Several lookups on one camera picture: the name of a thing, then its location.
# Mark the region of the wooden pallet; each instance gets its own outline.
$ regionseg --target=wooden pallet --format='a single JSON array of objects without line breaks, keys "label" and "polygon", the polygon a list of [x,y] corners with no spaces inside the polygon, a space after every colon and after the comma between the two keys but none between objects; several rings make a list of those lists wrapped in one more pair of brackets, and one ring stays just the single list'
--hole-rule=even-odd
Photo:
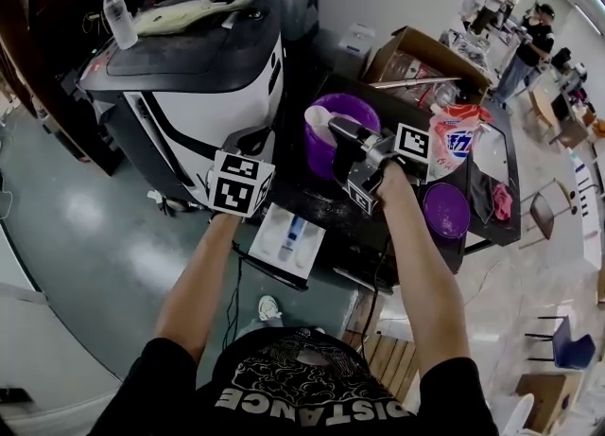
[{"label": "wooden pallet", "polygon": [[[347,330],[342,341],[361,353],[361,334]],[[418,372],[416,346],[409,341],[373,334],[366,340],[370,372],[403,404]]]}]

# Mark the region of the blue chair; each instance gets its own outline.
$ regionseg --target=blue chair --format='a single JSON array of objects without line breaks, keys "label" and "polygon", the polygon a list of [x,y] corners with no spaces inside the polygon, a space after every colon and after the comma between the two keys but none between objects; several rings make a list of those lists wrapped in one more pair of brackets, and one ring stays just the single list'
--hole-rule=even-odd
[{"label": "blue chair", "polygon": [[541,320],[562,320],[554,335],[526,334],[526,337],[540,339],[541,341],[552,341],[553,358],[528,358],[527,360],[555,362],[555,365],[561,369],[586,369],[596,352],[593,338],[590,335],[585,335],[579,340],[572,340],[569,317],[538,318]]}]

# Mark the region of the pink cloth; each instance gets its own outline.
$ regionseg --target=pink cloth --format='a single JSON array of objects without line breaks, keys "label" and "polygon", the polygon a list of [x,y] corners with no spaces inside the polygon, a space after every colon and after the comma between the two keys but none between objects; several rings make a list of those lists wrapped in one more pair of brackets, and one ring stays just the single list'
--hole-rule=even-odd
[{"label": "pink cloth", "polygon": [[493,204],[495,207],[495,216],[500,220],[510,219],[510,207],[512,206],[512,197],[503,183],[499,183],[493,188]]}]

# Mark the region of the man in black shirt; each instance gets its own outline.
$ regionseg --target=man in black shirt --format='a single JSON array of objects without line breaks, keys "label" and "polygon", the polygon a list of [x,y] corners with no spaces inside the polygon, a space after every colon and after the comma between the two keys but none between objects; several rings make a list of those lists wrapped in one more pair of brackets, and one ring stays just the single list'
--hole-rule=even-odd
[{"label": "man in black shirt", "polygon": [[529,75],[540,61],[547,61],[549,53],[555,43],[555,35],[551,24],[555,19],[555,11],[548,4],[538,7],[540,23],[536,26],[527,26],[527,33],[532,41],[521,44],[506,69],[498,89],[493,94],[493,101],[504,105],[514,94],[519,81]]},{"label": "man in black shirt", "polygon": [[239,218],[219,214],[166,296],[156,338],[134,362],[91,434],[199,434],[259,427],[287,434],[362,428],[402,435],[497,436],[470,359],[458,284],[395,163],[385,169],[378,195],[419,357],[418,415],[401,407],[355,350],[309,328],[261,328],[242,336],[221,354],[212,381],[196,390],[197,367],[239,224]]}]

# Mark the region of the chair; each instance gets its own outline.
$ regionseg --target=chair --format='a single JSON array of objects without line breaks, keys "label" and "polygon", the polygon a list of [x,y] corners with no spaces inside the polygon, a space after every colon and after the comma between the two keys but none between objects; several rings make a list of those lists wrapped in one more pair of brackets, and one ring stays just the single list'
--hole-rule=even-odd
[{"label": "chair", "polygon": [[[559,188],[561,189],[563,195],[565,196],[565,199],[567,200],[567,204],[568,204],[567,207],[565,207],[562,211],[558,212],[557,214],[554,214],[552,212],[550,205],[546,201],[545,197],[541,194],[541,192],[544,189],[546,189],[553,183],[556,183],[559,186]],[[578,211],[578,207],[576,207],[574,205],[574,203],[572,202],[572,199],[574,197],[576,197],[576,193],[575,192],[570,193],[567,190],[567,188],[563,185],[563,183],[561,183],[560,181],[557,181],[557,179],[553,179],[551,182],[549,182],[544,187],[540,188],[537,192],[535,192],[531,196],[527,196],[526,198],[521,200],[520,203],[527,201],[532,196],[533,196],[533,200],[531,202],[531,205],[529,206],[529,211],[527,211],[526,213],[521,215],[521,217],[526,216],[527,214],[531,214],[531,217],[533,218],[533,220],[536,224],[535,224],[535,226],[532,226],[529,229],[527,229],[527,231],[529,232],[532,229],[539,228],[540,232],[542,233],[542,238],[538,239],[536,241],[532,241],[524,246],[520,246],[519,247],[520,250],[523,250],[524,248],[528,248],[529,246],[533,246],[534,244],[537,244],[544,240],[550,239],[550,237],[552,237],[552,232],[555,229],[555,218],[560,216],[563,213],[566,213],[567,211],[571,211],[572,215],[575,215]]]},{"label": "chair", "polygon": [[528,358],[527,360],[555,362],[555,365],[561,369],[586,369],[596,352],[593,338],[590,335],[585,335],[581,339],[572,340],[569,317],[538,318],[541,320],[562,319],[554,335],[526,334],[526,337],[540,339],[541,341],[552,341],[553,358]]}]

